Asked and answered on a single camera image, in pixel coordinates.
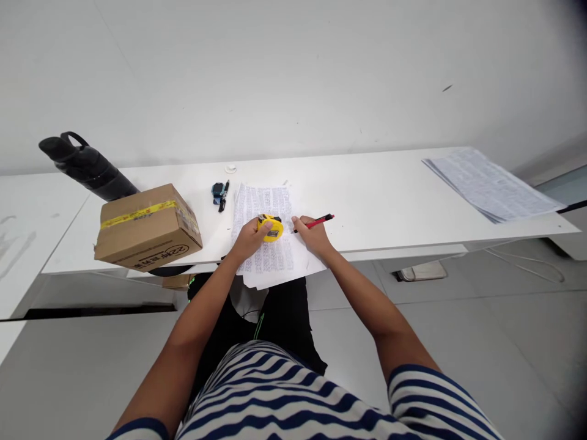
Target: striped shirt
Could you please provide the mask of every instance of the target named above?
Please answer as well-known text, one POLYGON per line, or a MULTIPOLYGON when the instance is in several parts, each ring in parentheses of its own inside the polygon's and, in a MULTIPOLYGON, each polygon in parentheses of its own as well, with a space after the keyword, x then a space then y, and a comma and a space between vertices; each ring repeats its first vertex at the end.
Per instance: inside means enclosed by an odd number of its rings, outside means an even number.
MULTIPOLYGON (((390 412, 375 409, 307 369, 270 342, 232 347, 194 402, 175 438, 493 439, 501 436, 473 398, 441 373, 396 368, 390 412)), ((156 419, 130 422, 108 440, 162 440, 156 419)))

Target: sleeve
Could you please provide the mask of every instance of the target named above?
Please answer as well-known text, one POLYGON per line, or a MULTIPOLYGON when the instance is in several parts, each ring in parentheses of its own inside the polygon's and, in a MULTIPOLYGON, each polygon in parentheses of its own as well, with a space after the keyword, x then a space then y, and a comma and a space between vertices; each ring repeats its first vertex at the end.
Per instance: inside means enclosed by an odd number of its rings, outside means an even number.
POLYGON ((467 391, 430 368, 396 368, 388 396, 391 415, 424 439, 503 440, 467 391))
POLYGON ((106 440, 169 440, 167 428, 160 420, 143 417, 122 425, 106 440))

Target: person's arm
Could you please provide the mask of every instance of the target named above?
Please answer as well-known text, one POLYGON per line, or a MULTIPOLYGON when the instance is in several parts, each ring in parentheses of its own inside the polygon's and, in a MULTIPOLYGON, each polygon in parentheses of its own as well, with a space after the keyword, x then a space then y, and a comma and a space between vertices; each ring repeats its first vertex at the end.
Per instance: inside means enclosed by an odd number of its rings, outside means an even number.
POLYGON ((373 336, 385 379, 404 364, 440 371, 397 307, 330 244, 324 224, 306 227, 312 220, 306 216, 292 218, 308 249, 332 271, 353 310, 373 336))
POLYGON ((188 304, 157 360, 114 427, 143 417, 162 422, 173 437, 188 405, 198 362, 220 314, 238 267, 253 255, 271 229, 257 219, 243 226, 233 248, 188 304))

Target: green stripe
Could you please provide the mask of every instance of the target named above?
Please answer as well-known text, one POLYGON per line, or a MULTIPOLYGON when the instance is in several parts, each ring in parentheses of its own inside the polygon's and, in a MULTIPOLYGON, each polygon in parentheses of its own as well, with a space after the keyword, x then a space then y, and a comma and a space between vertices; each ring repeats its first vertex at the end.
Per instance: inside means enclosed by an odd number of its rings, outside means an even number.
POLYGON ((254 340, 256 340, 257 336, 259 335, 259 331, 261 330, 261 323, 263 322, 264 317, 265 317, 265 314, 263 313, 261 315, 261 317, 259 318, 259 322, 257 323, 257 329, 255 330, 255 336, 253 336, 254 340))

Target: yellow tape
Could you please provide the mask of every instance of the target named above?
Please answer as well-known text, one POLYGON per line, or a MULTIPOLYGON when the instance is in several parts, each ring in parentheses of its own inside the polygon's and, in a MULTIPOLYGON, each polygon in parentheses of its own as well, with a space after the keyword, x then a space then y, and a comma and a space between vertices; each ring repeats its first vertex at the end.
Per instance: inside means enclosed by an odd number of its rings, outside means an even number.
POLYGON ((110 227, 110 226, 114 226, 116 224, 120 224, 120 223, 124 223, 124 222, 130 221, 130 220, 134 220, 136 218, 143 217, 143 216, 145 216, 147 214, 156 213, 157 211, 161 211, 161 210, 164 210, 164 209, 167 209, 167 208, 178 208, 180 211, 183 212, 183 214, 188 219, 191 220, 191 216, 188 215, 188 213, 186 213, 184 211, 184 209, 182 209, 182 207, 180 207, 177 204, 176 201, 174 201, 174 200, 167 200, 166 202, 163 202, 163 203, 159 203, 157 205, 150 206, 149 208, 138 210, 138 211, 135 211, 135 212, 130 213, 130 214, 124 214, 122 216, 118 216, 118 217, 115 217, 115 218, 110 219, 110 220, 106 220, 105 222, 103 222, 100 225, 100 229, 104 229, 104 228, 107 228, 107 227, 110 227))

